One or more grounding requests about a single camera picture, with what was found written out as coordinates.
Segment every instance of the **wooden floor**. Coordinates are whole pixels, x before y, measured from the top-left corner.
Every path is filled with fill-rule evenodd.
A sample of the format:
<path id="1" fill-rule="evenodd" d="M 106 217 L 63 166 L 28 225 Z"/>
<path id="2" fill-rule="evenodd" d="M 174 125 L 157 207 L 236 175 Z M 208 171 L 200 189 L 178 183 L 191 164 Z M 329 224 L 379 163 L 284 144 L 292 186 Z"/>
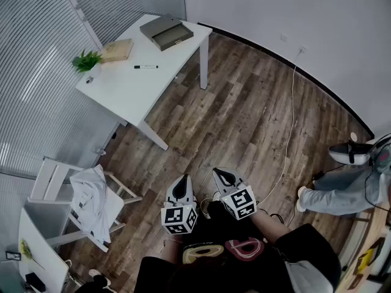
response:
<path id="1" fill-rule="evenodd" d="M 112 235 L 108 253 L 88 239 L 61 248 L 61 256 L 72 260 L 71 269 L 82 279 L 88 280 L 88 270 L 96 268 L 119 293 L 133 291 L 142 257 L 157 255 L 163 245 L 160 208 L 166 189 L 181 174 L 191 175 L 199 201 L 216 191 L 213 167 L 239 170 L 259 201 L 280 176 L 292 122 L 293 70 L 218 34 L 211 35 L 209 55 L 208 88 L 199 88 L 195 53 L 146 119 L 169 145 L 167 151 L 132 126 L 119 127 L 109 143 L 100 164 L 144 199 L 124 207 L 120 217 L 126 226 Z M 261 205 L 285 222 L 293 215 L 296 188 L 314 173 L 338 165 L 328 156 L 328 146 L 346 141 L 350 132 L 359 141 L 369 138 L 344 108 L 301 75 L 294 77 L 293 94 L 294 128 L 285 172 Z M 337 253 L 351 227 L 347 218 L 314 212 L 296 212 L 290 227 L 303 223 L 311 223 Z"/>

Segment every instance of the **chair backrest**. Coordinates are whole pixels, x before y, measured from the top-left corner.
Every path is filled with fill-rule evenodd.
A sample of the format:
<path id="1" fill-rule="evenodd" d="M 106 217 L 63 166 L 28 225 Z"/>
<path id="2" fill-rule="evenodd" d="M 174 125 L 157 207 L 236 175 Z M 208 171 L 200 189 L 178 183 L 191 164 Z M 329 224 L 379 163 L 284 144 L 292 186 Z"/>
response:
<path id="1" fill-rule="evenodd" d="M 55 201 L 69 170 L 81 171 L 84 169 L 44 157 L 30 198 L 32 200 Z"/>

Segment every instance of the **garment on chair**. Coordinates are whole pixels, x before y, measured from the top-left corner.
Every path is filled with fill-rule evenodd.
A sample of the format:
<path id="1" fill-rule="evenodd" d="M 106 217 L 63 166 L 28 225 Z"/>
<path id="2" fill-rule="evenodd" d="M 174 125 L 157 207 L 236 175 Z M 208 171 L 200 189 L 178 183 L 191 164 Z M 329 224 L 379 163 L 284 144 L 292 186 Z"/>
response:
<path id="1" fill-rule="evenodd" d="M 82 231 L 93 232 L 101 243 L 111 242 L 104 206 L 107 200 L 107 185 L 101 165 L 89 168 L 70 177 L 74 196 L 72 209 L 78 215 Z"/>

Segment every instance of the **potted plant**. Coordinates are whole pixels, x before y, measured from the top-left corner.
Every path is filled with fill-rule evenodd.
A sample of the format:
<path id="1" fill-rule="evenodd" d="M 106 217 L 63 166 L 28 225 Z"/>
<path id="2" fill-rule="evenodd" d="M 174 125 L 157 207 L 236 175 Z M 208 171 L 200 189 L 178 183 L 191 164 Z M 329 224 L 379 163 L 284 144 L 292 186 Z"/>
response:
<path id="1" fill-rule="evenodd" d="M 84 50 L 80 56 L 76 56 L 72 65 L 77 68 L 79 73 L 89 71 L 89 76 L 92 78 L 97 77 L 100 74 L 101 66 L 100 62 L 102 61 L 102 55 L 98 52 L 88 52 L 87 55 L 84 55 Z"/>

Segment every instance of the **book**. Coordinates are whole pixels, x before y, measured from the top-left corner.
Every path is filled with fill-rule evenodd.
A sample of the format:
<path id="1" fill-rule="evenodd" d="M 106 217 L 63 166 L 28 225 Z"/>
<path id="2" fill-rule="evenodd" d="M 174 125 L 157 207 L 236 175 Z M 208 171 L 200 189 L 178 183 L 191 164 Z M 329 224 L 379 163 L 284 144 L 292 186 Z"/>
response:
<path id="1" fill-rule="evenodd" d="M 126 60 L 133 47 L 132 39 L 109 42 L 102 49 L 102 63 Z"/>

